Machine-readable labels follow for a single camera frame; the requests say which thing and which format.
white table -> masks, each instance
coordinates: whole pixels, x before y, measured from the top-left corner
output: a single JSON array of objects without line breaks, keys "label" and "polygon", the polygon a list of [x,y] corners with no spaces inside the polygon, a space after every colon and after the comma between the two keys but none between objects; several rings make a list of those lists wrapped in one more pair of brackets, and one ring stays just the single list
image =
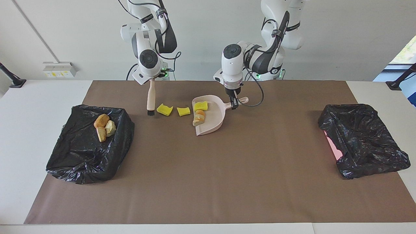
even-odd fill
[{"label": "white table", "polygon": [[[29,80],[0,99],[0,233],[415,233],[405,224],[166,224],[22,225],[45,178],[46,163],[71,107],[82,103],[91,81]],[[359,103],[374,107],[399,147],[416,162],[416,109],[384,83],[348,82]],[[53,116],[42,110],[53,110]],[[416,198],[416,167],[399,172]]]}]

trash bag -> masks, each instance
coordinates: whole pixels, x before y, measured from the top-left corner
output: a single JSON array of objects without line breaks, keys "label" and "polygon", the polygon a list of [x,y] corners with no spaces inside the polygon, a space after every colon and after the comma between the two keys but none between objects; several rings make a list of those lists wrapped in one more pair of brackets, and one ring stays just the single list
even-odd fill
[{"label": "trash bag", "polygon": [[369,105],[327,105],[318,123],[342,152],[337,167],[347,179],[410,167],[409,156]]},{"label": "trash bag", "polygon": [[[95,119],[107,114],[116,124],[116,133],[104,142],[98,140]],[[98,183],[111,179],[126,156],[134,135],[134,123],[125,109],[72,108],[62,129],[46,171],[58,179],[76,184]]]}]

electrical outlet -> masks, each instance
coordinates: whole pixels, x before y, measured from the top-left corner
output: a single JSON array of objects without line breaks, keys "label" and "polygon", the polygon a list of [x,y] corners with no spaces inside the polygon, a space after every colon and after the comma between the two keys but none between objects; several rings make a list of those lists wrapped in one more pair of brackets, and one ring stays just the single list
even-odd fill
[{"label": "electrical outlet", "polygon": [[46,75],[47,78],[55,78],[56,75],[52,72],[53,67],[45,67],[43,69],[43,73]]},{"label": "electrical outlet", "polygon": [[75,78],[75,75],[77,74],[77,71],[70,62],[44,62],[43,64],[45,65],[43,73],[45,73],[48,78]]},{"label": "electrical outlet", "polygon": [[64,78],[65,76],[62,74],[63,67],[54,67],[52,72],[55,74],[56,78]]},{"label": "electrical outlet", "polygon": [[73,66],[65,66],[62,68],[61,73],[65,78],[75,78],[77,71]]}]

dustpan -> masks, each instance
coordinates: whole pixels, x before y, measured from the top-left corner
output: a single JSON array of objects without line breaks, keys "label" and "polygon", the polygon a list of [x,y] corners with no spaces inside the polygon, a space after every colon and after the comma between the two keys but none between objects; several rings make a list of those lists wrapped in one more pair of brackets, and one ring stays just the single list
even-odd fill
[{"label": "dustpan", "polygon": [[[242,97],[239,99],[241,103],[247,103],[248,97]],[[222,99],[215,95],[206,95],[196,97],[192,100],[192,107],[197,102],[208,102],[208,110],[205,111],[205,122],[195,127],[196,135],[201,136],[208,133],[212,133],[219,129],[223,124],[225,117],[225,111],[231,108],[231,102],[224,103]]]}]

white wall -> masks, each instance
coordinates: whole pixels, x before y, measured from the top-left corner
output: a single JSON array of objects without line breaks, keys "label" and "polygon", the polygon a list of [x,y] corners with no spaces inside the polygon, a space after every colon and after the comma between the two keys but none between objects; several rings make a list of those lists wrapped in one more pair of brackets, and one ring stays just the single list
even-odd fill
[{"label": "white wall", "polygon": [[4,73],[0,72],[0,98],[7,92],[8,87],[11,85],[11,81],[7,79]]},{"label": "white wall", "polygon": [[[135,63],[122,24],[135,22],[117,0],[16,0],[76,79],[124,79]],[[183,52],[179,80],[211,80],[230,43],[264,42],[260,0],[164,0]],[[416,32],[414,0],[311,0],[302,30],[306,43],[287,50],[285,79],[373,80]],[[27,79],[46,79],[51,55],[11,0],[0,1],[0,60]]]}]

